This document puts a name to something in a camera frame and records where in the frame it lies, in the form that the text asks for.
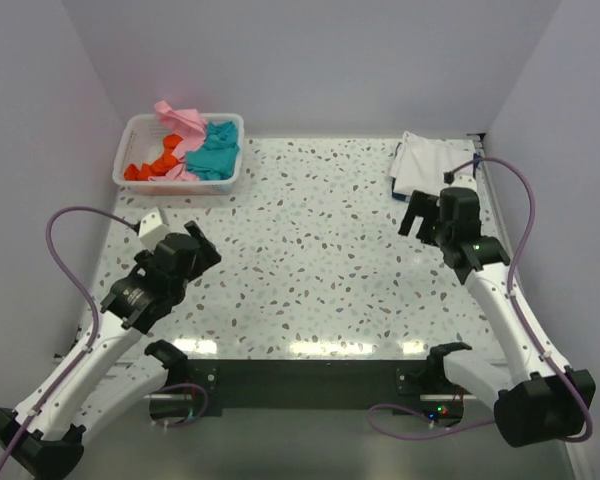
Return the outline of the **white t-shirt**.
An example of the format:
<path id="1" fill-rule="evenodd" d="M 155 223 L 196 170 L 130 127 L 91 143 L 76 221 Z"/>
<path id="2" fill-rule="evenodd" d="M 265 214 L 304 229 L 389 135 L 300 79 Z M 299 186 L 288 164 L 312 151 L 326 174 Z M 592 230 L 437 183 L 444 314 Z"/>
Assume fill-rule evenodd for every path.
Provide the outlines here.
<path id="1" fill-rule="evenodd" d="M 446 187 L 444 173 L 476 158 L 472 140 L 442 140 L 405 131 L 389 170 L 391 195 L 408 201 L 417 190 L 438 195 Z"/>

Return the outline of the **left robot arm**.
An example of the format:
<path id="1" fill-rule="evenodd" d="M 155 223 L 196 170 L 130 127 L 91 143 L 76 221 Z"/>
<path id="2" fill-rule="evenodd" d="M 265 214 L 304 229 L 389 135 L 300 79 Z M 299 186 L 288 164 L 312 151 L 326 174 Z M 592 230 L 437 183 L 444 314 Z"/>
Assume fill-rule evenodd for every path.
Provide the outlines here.
<path id="1" fill-rule="evenodd" d="M 173 233 L 154 216 L 137 227 L 144 250 L 116 281 L 90 327 L 38 390 L 13 408 L 0 408 L 0 446 L 36 479 L 64 479 L 84 454 L 86 425 L 79 408 L 117 360 L 183 302 L 190 282 L 221 256 L 189 221 Z"/>

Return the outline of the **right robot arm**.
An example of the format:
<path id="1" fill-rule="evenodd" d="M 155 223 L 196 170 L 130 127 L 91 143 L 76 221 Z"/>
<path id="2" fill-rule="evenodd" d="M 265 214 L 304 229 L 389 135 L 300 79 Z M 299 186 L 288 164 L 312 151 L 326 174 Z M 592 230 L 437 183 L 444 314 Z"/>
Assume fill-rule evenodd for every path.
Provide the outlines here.
<path id="1" fill-rule="evenodd" d="M 430 349 L 425 379 L 439 393 L 454 386 L 490 407 L 512 447 L 549 440 L 577 441 L 591 429 L 589 408 L 596 385 L 554 347 L 510 275 L 511 260 L 500 241 L 482 233 L 480 201 L 470 188 L 449 187 L 439 195 L 416 191 L 399 233 L 435 246 L 482 309 L 506 359 L 497 367 L 464 342 Z"/>

